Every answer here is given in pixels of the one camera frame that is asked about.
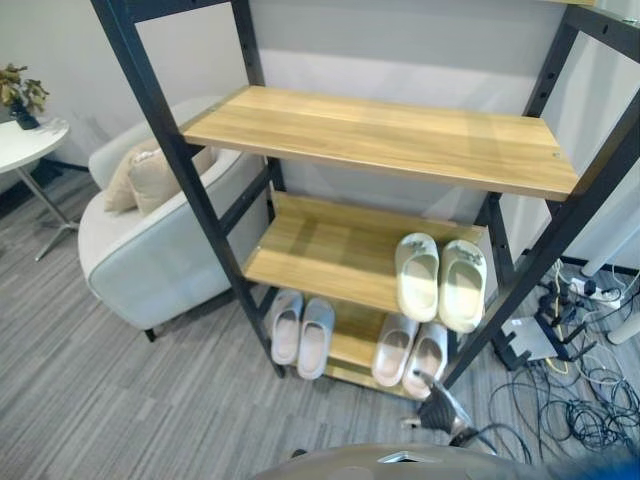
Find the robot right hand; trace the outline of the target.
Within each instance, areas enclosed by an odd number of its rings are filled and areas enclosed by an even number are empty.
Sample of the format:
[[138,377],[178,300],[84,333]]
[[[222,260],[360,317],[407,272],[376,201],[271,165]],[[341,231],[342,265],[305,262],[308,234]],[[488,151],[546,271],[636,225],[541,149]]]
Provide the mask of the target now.
[[419,370],[414,373],[430,388],[430,394],[416,415],[400,421],[403,428],[445,432],[450,436],[449,445],[456,447],[466,446],[479,435],[469,414],[440,381]]

